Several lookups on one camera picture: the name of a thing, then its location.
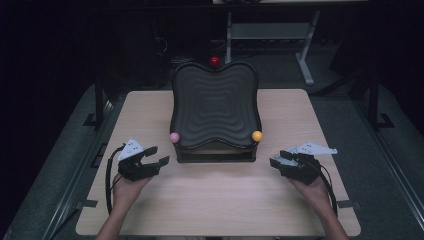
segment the person's arm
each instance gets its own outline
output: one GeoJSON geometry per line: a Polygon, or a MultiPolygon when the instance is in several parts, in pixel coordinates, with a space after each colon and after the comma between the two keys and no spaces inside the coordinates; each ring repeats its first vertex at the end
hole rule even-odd
{"type": "Polygon", "coordinates": [[[321,178],[317,178],[310,185],[305,185],[300,181],[287,178],[288,181],[302,194],[309,205],[317,214],[325,236],[330,240],[349,239],[343,226],[337,219],[331,207],[327,188],[321,178]]]}
{"type": "Polygon", "coordinates": [[[135,182],[127,180],[117,174],[113,180],[116,184],[113,187],[113,208],[112,211],[97,234],[98,240],[117,239],[122,223],[127,216],[131,206],[140,195],[141,189],[152,178],[145,178],[135,182]]]}

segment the black tray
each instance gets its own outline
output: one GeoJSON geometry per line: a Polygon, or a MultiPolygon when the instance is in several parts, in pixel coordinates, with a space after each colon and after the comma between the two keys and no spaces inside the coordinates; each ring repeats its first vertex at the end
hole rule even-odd
{"type": "Polygon", "coordinates": [[[253,162],[262,131],[256,95],[256,70],[245,62],[218,69],[197,63],[180,65],[172,77],[174,110],[170,132],[177,160],[185,162],[253,162]]]}

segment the yellow ball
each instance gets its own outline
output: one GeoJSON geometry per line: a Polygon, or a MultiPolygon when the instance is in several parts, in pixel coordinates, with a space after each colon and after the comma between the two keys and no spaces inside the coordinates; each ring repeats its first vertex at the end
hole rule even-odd
{"type": "Polygon", "coordinates": [[[254,131],[252,133],[252,138],[255,142],[260,142],[262,140],[262,137],[263,135],[260,131],[254,131]]]}

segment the gray carpet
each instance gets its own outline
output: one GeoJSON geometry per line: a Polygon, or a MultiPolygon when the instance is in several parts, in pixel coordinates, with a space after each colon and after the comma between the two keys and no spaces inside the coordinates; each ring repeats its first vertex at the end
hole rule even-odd
{"type": "MultiPolygon", "coordinates": [[[[319,45],[311,48],[307,63],[316,81],[313,87],[307,87],[302,80],[293,55],[296,46],[265,51],[249,58],[245,57],[251,52],[241,51],[234,54],[234,58],[239,57],[257,67],[260,88],[303,88],[313,92],[341,77],[328,70],[336,49],[336,46],[319,45]]],[[[170,89],[170,84],[163,89],[170,89]]],[[[386,154],[376,141],[376,133],[364,117],[362,108],[366,106],[366,99],[350,100],[347,97],[349,89],[348,84],[325,97],[312,97],[311,101],[329,145],[339,150],[334,159],[362,227],[361,234],[354,239],[424,239],[424,232],[389,168],[386,154]]],[[[423,137],[402,113],[393,96],[384,88],[380,93],[379,110],[388,114],[395,128],[381,129],[378,136],[384,138],[414,189],[424,193],[423,137]]],[[[97,149],[107,144],[124,100],[125,94],[112,103],[113,107],[107,108],[105,123],[94,131],[94,127],[83,126],[87,115],[94,113],[93,87],[87,90],[17,213],[7,239],[49,239],[59,227],[51,227],[55,213],[69,216],[78,203],[85,201],[97,172],[90,165],[96,159],[97,149]],[[76,176],[80,176],[80,180],[69,189],[69,183],[76,176]],[[70,190],[74,190],[70,200],[63,200],[70,190]],[[65,207],[58,209],[61,202],[66,203],[65,207]]],[[[76,234],[79,213],[77,211],[59,229],[55,239],[93,239],[76,234]]],[[[141,238],[122,236],[121,239],[141,238]]]]}

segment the pink ball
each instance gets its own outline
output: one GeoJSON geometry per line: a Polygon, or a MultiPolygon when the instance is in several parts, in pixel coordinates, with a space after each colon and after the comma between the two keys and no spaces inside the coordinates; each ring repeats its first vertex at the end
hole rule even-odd
{"type": "Polygon", "coordinates": [[[177,143],[180,140],[180,135],[176,132],[173,132],[171,135],[169,135],[169,140],[171,140],[172,143],[177,143]]]}

